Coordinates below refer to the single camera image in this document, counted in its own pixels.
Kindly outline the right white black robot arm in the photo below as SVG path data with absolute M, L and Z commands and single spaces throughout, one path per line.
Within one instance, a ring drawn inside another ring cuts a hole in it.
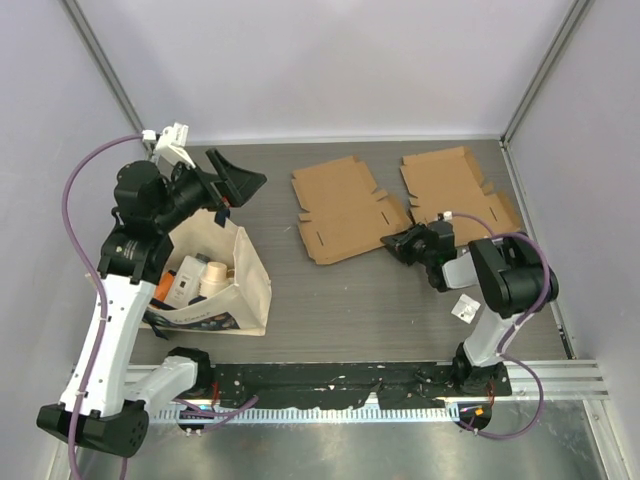
M 477 285 L 484 309 L 469 337 L 457 348 L 447 384 L 465 395 L 498 376 L 506 350 L 525 322 L 556 300 L 559 281 L 539 245 L 521 232 L 492 235 L 456 247 L 450 221 L 418 223 L 381 243 L 398 261 L 424 266 L 440 292 Z

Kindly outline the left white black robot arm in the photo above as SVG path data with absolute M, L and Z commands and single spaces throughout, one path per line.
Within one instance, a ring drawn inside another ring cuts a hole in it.
M 143 444 L 155 412 L 186 393 L 205 397 L 213 385 L 207 353 L 177 347 L 131 391 L 125 377 L 140 324 L 173 251 L 171 232 L 201 209 L 246 204 L 266 183 L 264 174 L 207 151 L 208 173 L 181 161 L 169 176 L 149 160 L 122 167 L 114 190 L 116 223 L 90 267 L 97 294 L 78 363 L 60 399 L 40 408 L 37 426 L 67 445 L 124 459 Z

